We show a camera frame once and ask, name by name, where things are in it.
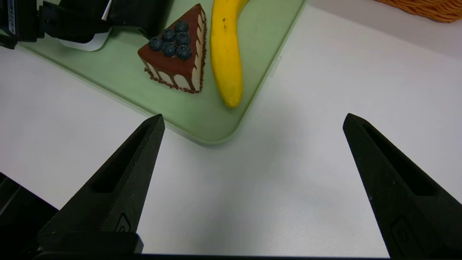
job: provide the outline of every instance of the fake cake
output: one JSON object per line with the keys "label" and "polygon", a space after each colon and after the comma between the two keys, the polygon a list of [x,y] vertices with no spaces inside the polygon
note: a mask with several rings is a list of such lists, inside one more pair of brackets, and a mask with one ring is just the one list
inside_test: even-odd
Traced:
{"label": "fake cake", "polygon": [[195,5],[138,50],[152,80],[188,93],[202,91],[206,17]]}

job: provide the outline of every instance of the light green plastic tray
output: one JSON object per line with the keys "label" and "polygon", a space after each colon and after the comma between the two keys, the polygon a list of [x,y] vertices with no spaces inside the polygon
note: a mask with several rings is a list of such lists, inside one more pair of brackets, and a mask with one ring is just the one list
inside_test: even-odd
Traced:
{"label": "light green plastic tray", "polygon": [[50,37],[21,45],[79,78],[148,114],[162,113],[166,122],[187,137],[205,144],[232,138],[279,56],[305,0],[250,0],[238,24],[244,93],[236,109],[227,108],[215,86],[210,66],[209,36],[213,0],[176,0],[167,25],[197,3],[207,17],[207,56],[202,93],[169,89],[149,79],[137,50],[147,40],[134,32],[113,30],[95,52],[62,46]]}

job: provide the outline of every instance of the black device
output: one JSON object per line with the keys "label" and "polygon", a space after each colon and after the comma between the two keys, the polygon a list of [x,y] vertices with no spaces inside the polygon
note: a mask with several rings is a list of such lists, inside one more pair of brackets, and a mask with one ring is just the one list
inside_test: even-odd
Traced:
{"label": "black device", "polygon": [[[45,33],[62,40],[87,43],[111,27],[136,28],[146,38],[161,32],[171,0],[61,0],[58,5],[37,0],[0,0],[0,46],[36,42]],[[109,6],[106,19],[103,14]]]}
{"label": "black device", "polygon": [[[0,244],[3,259],[322,259],[141,254],[136,229],[164,129],[161,115],[143,122],[60,211],[0,178],[0,237],[15,238]],[[462,259],[462,205],[366,120],[348,114],[343,130],[390,257]]]}

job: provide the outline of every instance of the banana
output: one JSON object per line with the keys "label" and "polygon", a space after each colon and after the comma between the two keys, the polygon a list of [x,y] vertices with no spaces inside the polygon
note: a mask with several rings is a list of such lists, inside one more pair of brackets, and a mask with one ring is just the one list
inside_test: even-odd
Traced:
{"label": "banana", "polygon": [[228,107],[242,98],[242,65],[237,41],[237,20],[249,0],[214,0],[210,29],[210,59],[215,84]]}

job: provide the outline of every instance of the white table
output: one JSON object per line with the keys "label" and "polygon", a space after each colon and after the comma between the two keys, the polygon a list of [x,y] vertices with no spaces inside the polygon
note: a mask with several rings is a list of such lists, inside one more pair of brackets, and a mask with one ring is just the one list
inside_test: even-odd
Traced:
{"label": "white table", "polygon": [[[369,120],[462,200],[462,22],[371,0],[311,0],[227,144],[166,130],[138,233],[145,253],[384,257],[342,131]],[[0,49],[0,171],[60,208],[146,118]]]}

